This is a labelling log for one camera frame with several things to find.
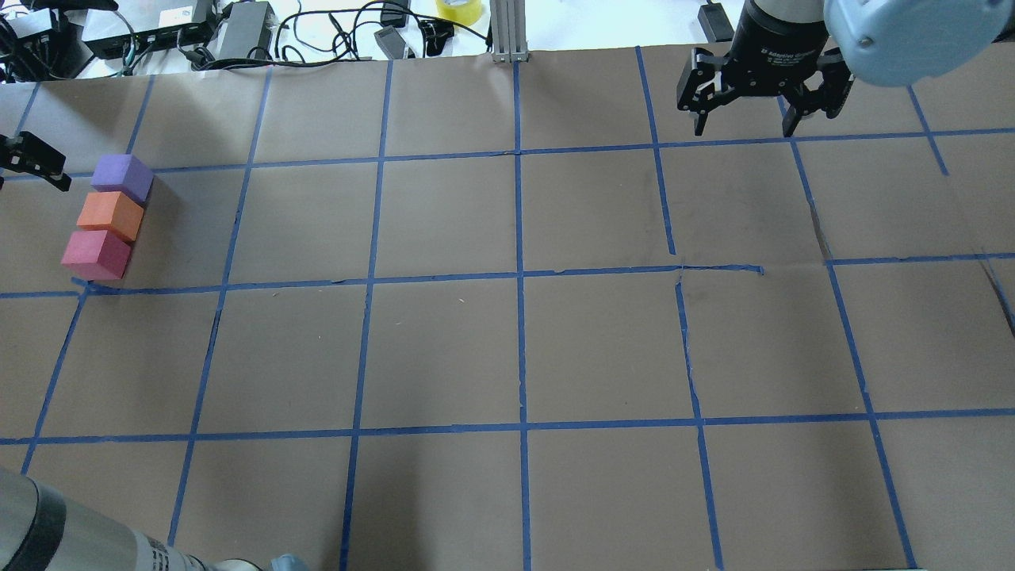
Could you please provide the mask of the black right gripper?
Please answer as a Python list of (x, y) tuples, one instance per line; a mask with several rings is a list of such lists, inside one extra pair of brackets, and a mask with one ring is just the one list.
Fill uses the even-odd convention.
[(837, 118), (853, 74), (839, 48), (826, 50), (830, 33), (822, 1), (746, 1), (731, 48), (717, 56), (692, 48), (677, 86), (677, 108), (703, 136), (708, 116), (736, 98), (783, 95), (783, 137), (802, 119), (823, 111)]

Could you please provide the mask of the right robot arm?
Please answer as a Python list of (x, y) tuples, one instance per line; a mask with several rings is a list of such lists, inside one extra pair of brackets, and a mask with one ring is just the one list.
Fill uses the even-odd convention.
[(964, 65), (1000, 37), (1011, 1), (747, 1), (731, 48), (693, 48), (676, 105), (703, 134), (717, 108), (783, 98), (783, 136), (822, 112), (840, 115), (856, 80), (911, 86)]

